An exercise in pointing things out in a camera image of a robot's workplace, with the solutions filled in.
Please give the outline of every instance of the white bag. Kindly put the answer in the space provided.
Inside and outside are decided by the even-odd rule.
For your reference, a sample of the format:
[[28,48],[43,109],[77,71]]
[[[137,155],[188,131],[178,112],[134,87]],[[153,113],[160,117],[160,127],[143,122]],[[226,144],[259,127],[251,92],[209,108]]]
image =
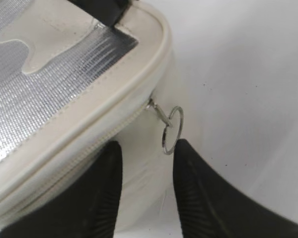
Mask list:
[[[0,0],[0,31],[29,4]],[[135,1],[116,28],[96,25],[31,74],[21,72],[28,54],[22,43],[0,45],[0,229],[64,191],[109,140],[118,140],[124,158],[117,229],[134,223],[171,184],[172,156],[161,148],[165,125],[146,110],[150,98],[168,113],[178,103],[169,26]],[[87,62],[91,47],[102,52]]]

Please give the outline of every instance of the metal key ring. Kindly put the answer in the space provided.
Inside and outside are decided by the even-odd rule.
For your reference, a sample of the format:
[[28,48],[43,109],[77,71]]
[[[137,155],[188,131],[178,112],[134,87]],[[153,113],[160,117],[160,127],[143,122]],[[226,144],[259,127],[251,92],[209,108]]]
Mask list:
[[[182,135],[183,123],[184,123],[183,109],[182,109],[182,107],[176,106],[172,109],[169,117],[167,117],[166,114],[164,113],[164,111],[162,110],[162,108],[157,103],[155,103],[153,99],[149,100],[147,109],[149,109],[149,108],[153,108],[155,110],[155,112],[157,113],[157,116],[165,124],[165,128],[163,130],[163,136],[162,136],[162,147],[163,147],[163,151],[166,155],[171,155],[175,150],[175,145],[176,145],[177,141],[181,138],[181,135]],[[166,142],[167,141],[167,136],[168,136],[168,129],[173,128],[173,124],[172,124],[171,120],[173,119],[176,112],[179,112],[179,114],[180,114],[179,130],[178,130],[177,138],[176,138],[172,148],[168,149],[167,142]]]
[[163,151],[166,155],[171,155],[173,154],[174,150],[175,150],[175,146],[177,144],[177,141],[181,138],[181,135],[182,135],[182,130],[183,130],[183,123],[184,123],[184,112],[183,112],[183,109],[182,107],[174,107],[168,117],[169,120],[172,120],[174,115],[179,112],[180,114],[180,125],[179,125],[179,130],[178,130],[178,134],[177,134],[177,137],[176,137],[176,140],[173,144],[173,146],[171,147],[171,149],[168,149],[167,147],[167,136],[168,136],[168,129],[170,128],[169,125],[166,125],[164,130],[163,130],[163,136],[162,136],[162,147],[163,147]]

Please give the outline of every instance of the black handle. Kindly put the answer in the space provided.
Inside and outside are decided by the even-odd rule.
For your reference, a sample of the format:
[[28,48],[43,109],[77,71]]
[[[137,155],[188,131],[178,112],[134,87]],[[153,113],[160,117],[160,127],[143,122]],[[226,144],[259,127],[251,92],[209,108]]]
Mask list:
[[106,26],[115,25],[129,6],[129,0],[68,0]]

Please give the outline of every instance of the seam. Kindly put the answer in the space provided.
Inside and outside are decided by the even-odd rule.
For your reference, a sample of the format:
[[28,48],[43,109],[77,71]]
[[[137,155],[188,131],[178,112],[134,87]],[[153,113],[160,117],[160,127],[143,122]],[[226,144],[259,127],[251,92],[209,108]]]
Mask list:
[[44,125],[42,125],[36,132],[34,132],[32,135],[27,137],[25,140],[23,140],[16,148],[14,148],[4,159],[0,161],[0,165],[3,164],[6,160],[8,160],[13,154],[15,154],[17,151],[20,150],[29,140],[35,138],[40,131],[45,129],[50,123],[54,122],[57,118],[59,118],[62,114],[64,114],[68,108],[70,108],[72,105],[76,104],[78,100],[80,100],[83,96],[88,95],[91,93],[91,91],[95,88],[95,85],[99,85],[101,82],[108,79],[110,75],[112,75],[113,72],[117,71],[120,67],[124,66],[126,62],[130,61],[135,55],[137,55],[137,52],[135,52],[135,48],[133,48],[131,51],[129,51],[123,59],[119,60],[113,67],[108,69],[105,74],[106,76],[101,75],[99,78],[96,79],[91,85],[89,85],[83,92],[81,92],[75,99],[70,101],[68,104],[66,104],[63,108],[61,108],[57,113],[55,113]]

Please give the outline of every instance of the silver reflective lining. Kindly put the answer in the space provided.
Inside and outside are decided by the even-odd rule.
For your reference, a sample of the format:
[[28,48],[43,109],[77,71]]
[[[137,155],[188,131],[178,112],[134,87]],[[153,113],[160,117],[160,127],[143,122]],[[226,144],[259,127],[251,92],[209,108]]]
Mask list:
[[[0,0],[0,31],[31,0]],[[117,30],[97,26],[76,47],[38,73],[24,75],[25,45],[0,45],[0,161],[137,45]]]

